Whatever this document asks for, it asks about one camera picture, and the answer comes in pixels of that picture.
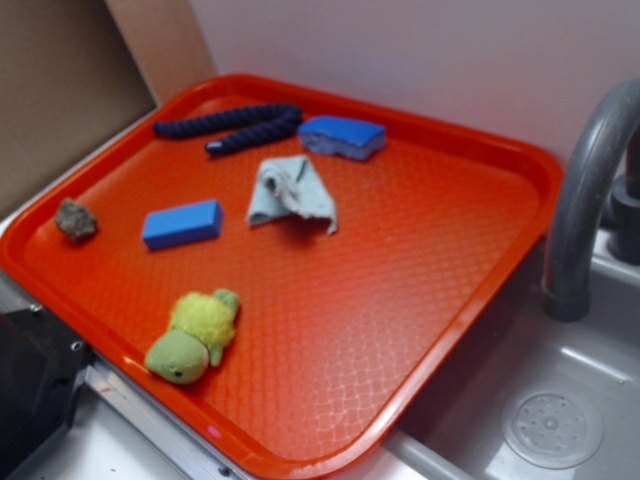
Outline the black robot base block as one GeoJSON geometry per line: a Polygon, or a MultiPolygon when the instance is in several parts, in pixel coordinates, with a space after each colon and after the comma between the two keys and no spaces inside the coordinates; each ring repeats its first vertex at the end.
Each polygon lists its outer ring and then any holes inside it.
{"type": "Polygon", "coordinates": [[[16,479],[71,429],[87,343],[40,307],[1,315],[1,477],[16,479]]]}

